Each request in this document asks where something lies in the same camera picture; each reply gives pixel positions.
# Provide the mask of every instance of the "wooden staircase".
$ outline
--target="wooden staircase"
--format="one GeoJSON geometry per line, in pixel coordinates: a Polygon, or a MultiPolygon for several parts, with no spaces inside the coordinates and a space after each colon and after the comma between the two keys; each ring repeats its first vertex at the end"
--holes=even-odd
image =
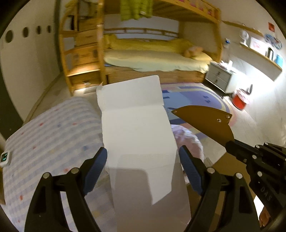
{"type": "Polygon", "coordinates": [[[107,84],[104,67],[103,18],[104,0],[89,3],[88,16],[79,16],[79,0],[69,6],[60,24],[59,44],[65,79],[71,94],[77,89],[107,84]],[[63,29],[72,16],[74,30],[63,29]],[[74,38],[74,48],[64,50],[64,38],[74,38]]]}

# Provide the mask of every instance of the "blue gripper pad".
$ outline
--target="blue gripper pad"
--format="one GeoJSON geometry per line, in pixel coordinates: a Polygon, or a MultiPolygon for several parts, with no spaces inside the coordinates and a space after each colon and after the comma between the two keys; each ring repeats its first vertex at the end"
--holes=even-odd
{"type": "Polygon", "coordinates": [[[101,152],[98,154],[97,158],[95,159],[93,165],[91,166],[89,172],[86,175],[83,188],[84,195],[87,195],[89,192],[93,190],[101,174],[101,171],[105,166],[106,160],[107,160],[107,150],[103,148],[101,152]]]}
{"type": "Polygon", "coordinates": [[[186,146],[180,147],[179,156],[180,156],[181,164],[187,174],[187,177],[190,181],[190,184],[193,190],[196,191],[199,195],[202,195],[203,193],[203,186],[202,186],[203,170],[206,168],[206,166],[200,159],[194,158],[186,146]]]}

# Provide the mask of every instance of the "plush toy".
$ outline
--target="plush toy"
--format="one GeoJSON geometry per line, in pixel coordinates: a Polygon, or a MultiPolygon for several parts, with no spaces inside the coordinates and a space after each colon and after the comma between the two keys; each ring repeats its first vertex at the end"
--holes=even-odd
{"type": "Polygon", "coordinates": [[[191,58],[191,57],[194,57],[194,56],[201,54],[203,50],[204,49],[202,47],[192,46],[184,52],[183,56],[186,58],[191,58]]]}

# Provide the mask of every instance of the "blue rubber pad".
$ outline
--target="blue rubber pad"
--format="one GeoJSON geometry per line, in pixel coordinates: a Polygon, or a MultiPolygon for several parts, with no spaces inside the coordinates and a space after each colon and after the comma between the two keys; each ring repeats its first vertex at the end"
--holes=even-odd
{"type": "Polygon", "coordinates": [[[89,192],[93,190],[101,174],[101,171],[105,166],[106,160],[107,160],[107,150],[104,148],[98,154],[96,160],[94,161],[92,167],[90,168],[89,172],[86,175],[83,188],[84,195],[87,195],[89,192]]]}
{"type": "Polygon", "coordinates": [[[187,174],[187,177],[190,181],[193,190],[196,191],[199,195],[201,195],[203,192],[202,178],[184,147],[180,147],[179,156],[181,164],[187,174]]]}

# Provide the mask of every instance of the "bed sheet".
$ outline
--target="bed sheet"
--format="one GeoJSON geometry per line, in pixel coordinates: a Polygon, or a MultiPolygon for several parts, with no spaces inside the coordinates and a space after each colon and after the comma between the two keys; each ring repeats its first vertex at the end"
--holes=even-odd
{"type": "MultiPolygon", "coordinates": [[[[51,108],[15,132],[5,147],[12,152],[11,164],[3,169],[3,210],[15,227],[24,231],[28,208],[43,173],[65,174],[92,158],[101,146],[101,112],[80,97],[51,108]]],[[[66,194],[61,196],[69,228],[77,231],[66,194]]],[[[115,232],[110,180],[104,170],[85,200],[100,229],[115,232]]]]}
{"type": "Polygon", "coordinates": [[[104,61],[114,66],[128,67],[140,72],[182,70],[206,73],[210,64],[210,60],[194,60],[174,52],[113,49],[105,51],[104,61]]]}

